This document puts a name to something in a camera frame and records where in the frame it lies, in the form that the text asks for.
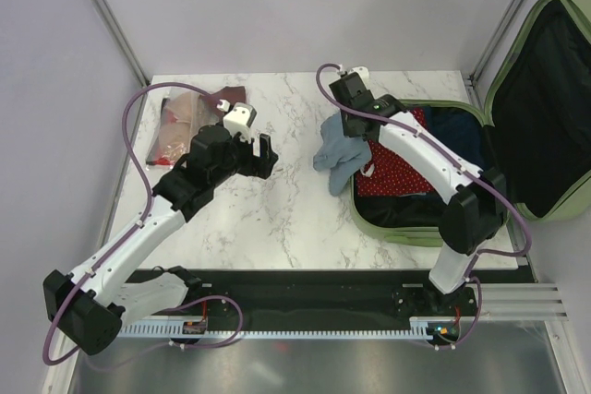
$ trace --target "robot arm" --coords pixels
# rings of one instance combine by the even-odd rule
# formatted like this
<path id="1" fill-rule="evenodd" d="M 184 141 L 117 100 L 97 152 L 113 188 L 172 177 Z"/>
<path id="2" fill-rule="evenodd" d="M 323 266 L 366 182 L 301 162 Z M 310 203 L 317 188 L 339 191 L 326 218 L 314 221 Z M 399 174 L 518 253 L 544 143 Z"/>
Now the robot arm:
<path id="1" fill-rule="evenodd" d="M 390 122 L 384 124 L 341 111 L 344 134 L 378 141 L 398 154 L 433 185 L 447 204 L 439 224 L 444 246 L 429 279 L 439 292 L 451 293 L 464 283 L 477 248 L 493 237 L 506 219 L 506 208 L 464 173 L 480 177 L 503 195 L 505 178 L 495 169 L 482 172 L 445 147 L 393 96 L 374 99 L 359 76 L 366 73 L 365 68 L 343 73 L 330 85 L 332 94 L 347 108 L 387 117 Z"/>
<path id="2" fill-rule="evenodd" d="M 200 129 L 191 140 L 190 152 L 152 189 L 151 212 L 145 221 L 138 215 L 95 255 L 66 276 L 53 271 L 43 282 L 50 320 L 66 296 L 84 276 L 58 327 L 86 354 L 104 350 L 119 330 L 145 316 L 180 305 L 200 281 L 175 267 L 157 279 L 126 284 L 146 257 L 169 235 L 189 222 L 213 200 L 214 189 L 236 173 L 267 179 L 278 160 L 271 138 L 259 137 L 260 155 L 253 154 L 250 127 L 253 107 L 239 103 L 223 118 L 223 125 Z M 131 235 L 130 229 L 138 225 Z M 123 243 L 97 268 L 97 264 L 123 239 Z"/>

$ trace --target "white wall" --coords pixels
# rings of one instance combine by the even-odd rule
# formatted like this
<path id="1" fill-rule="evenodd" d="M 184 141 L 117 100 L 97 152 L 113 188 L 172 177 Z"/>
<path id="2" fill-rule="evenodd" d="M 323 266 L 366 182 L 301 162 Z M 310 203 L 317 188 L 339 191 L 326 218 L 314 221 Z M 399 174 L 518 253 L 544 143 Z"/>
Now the white wall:
<path id="1" fill-rule="evenodd" d="M 537 0 L 526 0 L 479 83 L 484 98 L 527 12 Z M 532 224 L 532 260 L 544 281 L 555 281 L 573 321 L 581 352 L 591 374 L 591 210 L 574 221 Z"/>
<path id="2" fill-rule="evenodd" d="M 42 280 L 95 246 L 137 87 L 90 0 L 0 0 L 0 391 L 39 392 Z"/>
<path id="3" fill-rule="evenodd" d="M 510 0 L 108 0 L 151 74 L 463 69 Z"/>

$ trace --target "marble table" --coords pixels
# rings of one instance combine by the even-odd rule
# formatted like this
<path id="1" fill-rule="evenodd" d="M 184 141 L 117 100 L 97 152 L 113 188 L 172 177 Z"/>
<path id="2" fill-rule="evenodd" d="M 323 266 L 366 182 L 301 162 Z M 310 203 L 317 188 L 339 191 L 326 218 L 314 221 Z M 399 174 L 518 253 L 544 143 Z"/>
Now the marble table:
<path id="1" fill-rule="evenodd" d="M 351 220 L 347 192 L 332 197 L 328 174 L 312 168 L 321 144 L 320 124 L 336 109 L 318 92 L 314 73 L 155 76 L 152 83 L 186 82 L 205 90 L 243 85 L 257 109 L 253 128 L 271 135 L 279 154 L 267 181 L 234 176 L 215 199 L 180 231 L 164 241 L 142 268 L 182 265 L 190 269 L 430 269 L 438 248 L 388 244 L 361 233 Z M 326 73 L 326 85 L 336 79 Z M 390 92 L 403 99 L 468 102 L 459 72 L 373 72 L 376 96 Z M 146 101 L 134 149 L 146 157 L 167 89 Z M 155 185 L 165 172 L 149 169 Z M 112 233 L 143 208 L 144 189 L 133 166 L 127 168 L 115 210 Z M 507 229 L 488 247 L 513 250 Z M 482 257 L 482 269 L 515 269 L 508 257 Z"/>

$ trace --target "plastic bag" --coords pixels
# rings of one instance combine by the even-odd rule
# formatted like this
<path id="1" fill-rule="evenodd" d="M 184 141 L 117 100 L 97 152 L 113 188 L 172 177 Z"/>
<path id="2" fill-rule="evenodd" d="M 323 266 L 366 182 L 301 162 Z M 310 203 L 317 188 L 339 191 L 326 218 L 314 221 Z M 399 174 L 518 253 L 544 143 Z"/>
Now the plastic bag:
<path id="1" fill-rule="evenodd" d="M 169 96 L 163 99 L 160 125 L 146 164 L 172 167 L 189 151 L 191 139 L 202 126 L 219 122 L 215 108 L 202 99 L 195 91 L 171 89 Z"/>

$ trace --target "open suitcase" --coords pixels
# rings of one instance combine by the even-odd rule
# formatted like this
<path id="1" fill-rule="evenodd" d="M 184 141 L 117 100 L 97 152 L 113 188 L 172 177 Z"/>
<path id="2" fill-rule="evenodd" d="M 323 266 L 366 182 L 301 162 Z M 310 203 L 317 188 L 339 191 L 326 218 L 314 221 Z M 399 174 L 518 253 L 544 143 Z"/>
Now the open suitcase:
<path id="1" fill-rule="evenodd" d="M 480 152 L 469 154 L 478 161 L 458 154 L 484 163 L 483 169 L 499 168 L 509 199 L 529 220 L 579 215 L 591 204 L 591 0 L 534 5 L 490 87 L 484 113 L 457 101 L 404 103 L 439 121 L 461 119 L 475 127 Z M 360 197 L 354 178 L 351 201 L 353 220 L 369 236 L 442 245 L 444 204 L 437 195 Z"/>

